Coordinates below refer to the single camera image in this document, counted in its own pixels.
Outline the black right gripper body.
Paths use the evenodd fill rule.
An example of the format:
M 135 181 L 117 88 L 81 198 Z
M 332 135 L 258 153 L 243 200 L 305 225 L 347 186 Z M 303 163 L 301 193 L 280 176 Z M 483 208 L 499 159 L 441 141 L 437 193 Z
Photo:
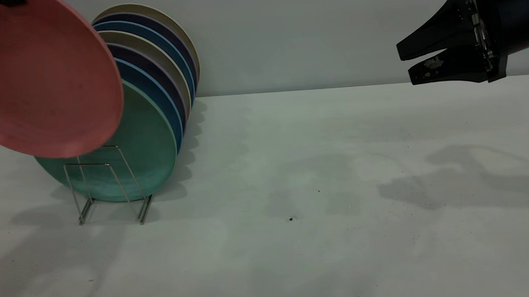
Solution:
M 488 82 L 507 75 L 512 54 L 529 48 L 529 0 L 469 0 Z

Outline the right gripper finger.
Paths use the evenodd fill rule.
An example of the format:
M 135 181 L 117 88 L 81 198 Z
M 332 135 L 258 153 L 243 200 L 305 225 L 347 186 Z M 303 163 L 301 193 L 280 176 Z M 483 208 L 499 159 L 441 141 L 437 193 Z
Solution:
M 402 61 L 477 42 L 467 0 L 447 0 L 422 26 L 397 43 Z
M 409 69 L 413 85 L 443 81 L 482 83 L 488 80 L 485 58 L 476 45 L 445 49 Z

